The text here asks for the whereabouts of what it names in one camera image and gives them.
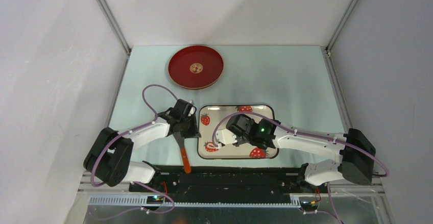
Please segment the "white strawberry print tray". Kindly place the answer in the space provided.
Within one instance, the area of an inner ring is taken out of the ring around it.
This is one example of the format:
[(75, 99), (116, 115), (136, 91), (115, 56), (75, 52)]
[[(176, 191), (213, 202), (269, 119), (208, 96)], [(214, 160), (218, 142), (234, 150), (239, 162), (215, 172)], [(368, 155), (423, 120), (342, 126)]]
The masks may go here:
[(267, 105), (205, 106), (200, 112), (198, 154), (203, 159), (272, 159), (279, 149), (261, 150), (249, 143), (243, 143), (226, 130), (228, 120), (222, 120), (235, 112), (255, 112), (274, 118), (274, 111)]

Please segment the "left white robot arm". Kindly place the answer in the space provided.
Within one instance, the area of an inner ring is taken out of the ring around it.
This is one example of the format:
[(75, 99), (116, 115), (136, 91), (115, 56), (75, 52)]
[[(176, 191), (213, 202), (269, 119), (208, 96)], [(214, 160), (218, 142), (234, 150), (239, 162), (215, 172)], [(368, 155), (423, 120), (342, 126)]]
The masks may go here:
[(123, 180), (141, 182), (148, 191), (156, 191), (161, 186), (158, 169), (147, 162), (132, 161), (134, 149), (147, 145), (155, 140), (173, 136), (176, 140), (185, 173), (191, 173), (191, 166), (185, 149), (185, 140), (199, 138), (196, 118), (196, 107), (192, 100), (178, 99), (173, 107), (156, 115), (154, 121), (132, 128), (123, 133), (106, 127), (100, 131), (83, 167), (91, 172), (92, 186), (101, 184), (114, 187)]

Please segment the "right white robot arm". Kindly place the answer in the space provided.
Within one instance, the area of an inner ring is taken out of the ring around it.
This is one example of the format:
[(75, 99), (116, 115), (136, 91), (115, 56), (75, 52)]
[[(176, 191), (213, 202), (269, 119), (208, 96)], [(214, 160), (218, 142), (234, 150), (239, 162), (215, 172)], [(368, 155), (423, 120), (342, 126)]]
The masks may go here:
[(263, 115), (256, 122), (254, 116), (253, 112), (228, 116), (226, 125), (215, 131), (213, 140), (222, 145), (247, 143), (263, 151), (287, 149), (324, 157), (319, 163), (301, 166), (297, 186), (303, 192), (342, 179), (357, 185), (371, 184), (376, 149), (360, 130), (319, 133), (284, 126)]

